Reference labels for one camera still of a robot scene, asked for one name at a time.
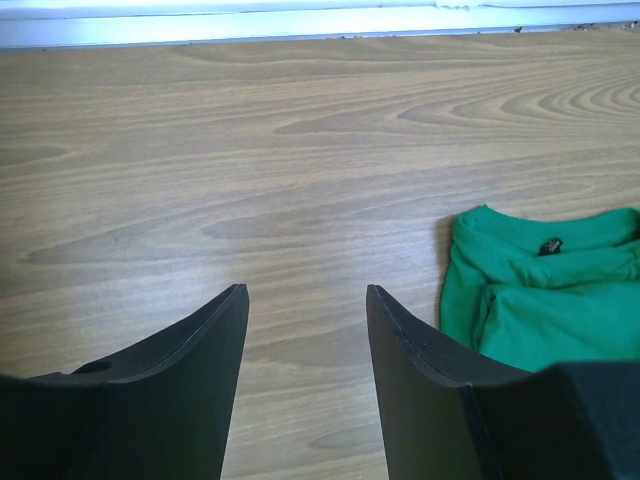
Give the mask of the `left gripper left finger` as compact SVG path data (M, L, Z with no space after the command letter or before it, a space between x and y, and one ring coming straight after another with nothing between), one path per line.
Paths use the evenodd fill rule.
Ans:
M68 479L217 479L249 310L243 284L72 374L33 378L48 417L70 420Z

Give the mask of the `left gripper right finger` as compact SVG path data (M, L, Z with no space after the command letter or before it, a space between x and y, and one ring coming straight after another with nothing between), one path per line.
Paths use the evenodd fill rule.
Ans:
M530 378L462 346L379 285L367 289L371 361L392 479L542 479L544 450L502 401Z

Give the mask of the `green t-shirt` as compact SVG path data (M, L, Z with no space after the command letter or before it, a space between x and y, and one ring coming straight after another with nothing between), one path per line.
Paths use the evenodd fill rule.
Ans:
M639 212L539 222L487 206L458 215L440 329L530 372L639 358Z

